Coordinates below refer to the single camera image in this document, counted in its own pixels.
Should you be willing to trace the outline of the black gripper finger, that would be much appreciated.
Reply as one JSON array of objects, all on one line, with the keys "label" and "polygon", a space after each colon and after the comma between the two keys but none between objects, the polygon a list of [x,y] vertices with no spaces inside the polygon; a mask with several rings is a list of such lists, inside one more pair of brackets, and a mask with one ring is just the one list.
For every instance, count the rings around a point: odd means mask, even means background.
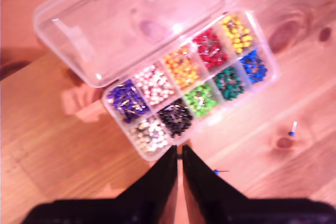
[{"label": "black gripper finger", "polygon": [[177,147],[117,197],[118,223],[159,223],[177,180]]},{"label": "black gripper finger", "polygon": [[190,223],[229,223],[248,198],[207,166],[190,146],[182,147],[183,186]]}]

